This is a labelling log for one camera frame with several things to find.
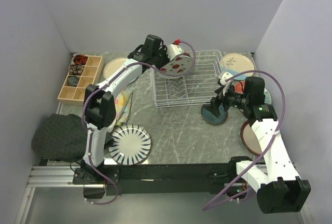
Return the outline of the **watermelon pattern plate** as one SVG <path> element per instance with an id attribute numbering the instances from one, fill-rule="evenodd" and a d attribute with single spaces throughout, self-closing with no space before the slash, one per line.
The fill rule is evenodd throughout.
<path id="1" fill-rule="evenodd" d="M 162 73 L 157 72 L 157 75 L 163 79 L 178 79 L 191 71 L 192 66 L 193 58 L 188 53 L 185 53 L 162 67 L 160 69 Z"/>

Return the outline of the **teal saucer brown rim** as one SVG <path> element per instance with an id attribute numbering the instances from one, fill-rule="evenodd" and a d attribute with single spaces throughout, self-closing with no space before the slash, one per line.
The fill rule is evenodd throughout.
<path id="1" fill-rule="evenodd" d="M 224 111 L 224 109 L 221 105 L 219 106 L 219 112 L 220 112 L 220 115 L 218 117 L 216 117 L 205 108 L 205 105 L 203 105 L 201 107 L 202 119 L 211 125 L 221 125 L 226 121 L 226 119 L 228 117 L 228 113 L 226 111 Z"/>

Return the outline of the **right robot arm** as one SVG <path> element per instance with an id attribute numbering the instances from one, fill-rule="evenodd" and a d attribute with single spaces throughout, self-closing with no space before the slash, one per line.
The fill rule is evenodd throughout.
<path id="1" fill-rule="evenodd" d="M 204 108 L 215 117 L 220 115 L 220 107 L 242 110 L 258 140 L 261 154 L 254 161 L 231 158 L 228 169 L 231 182 L 203 209 L 219 205 L 217 199 L 243 179 L 248 184 L 244 192 L 256 192 L 258 206 L 264 214 L 301 211 L 311 186 L 308 180 L 301 179 L 290 160 L 280 133 L 282 119 L 277 117 L 271 104 L 265 103 L 265 81 L 260 77 L 247 77 L 243 93 L 236 93 L 233 79 L 230 73 L 221 75 L 220 87 L 215 90 L 217 96 Z"/>

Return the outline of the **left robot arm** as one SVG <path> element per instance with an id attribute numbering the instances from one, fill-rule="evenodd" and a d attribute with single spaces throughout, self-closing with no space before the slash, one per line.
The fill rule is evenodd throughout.
<path id="1" fill-rule="evenodd" d="M 104 163 L 107 128 L 116 119 L 116 97 L 147 69 L 160 69 L 169 61 L 163 40 L 149 34 L 145 42 L 128 55 L 115 73 L 98 85 L 90 84 L 86 87 L 81 121 L 88 136 L 80 168 L 91 183 L 99 183 L 104 176 L 104 171 L 99 166 Z"/>

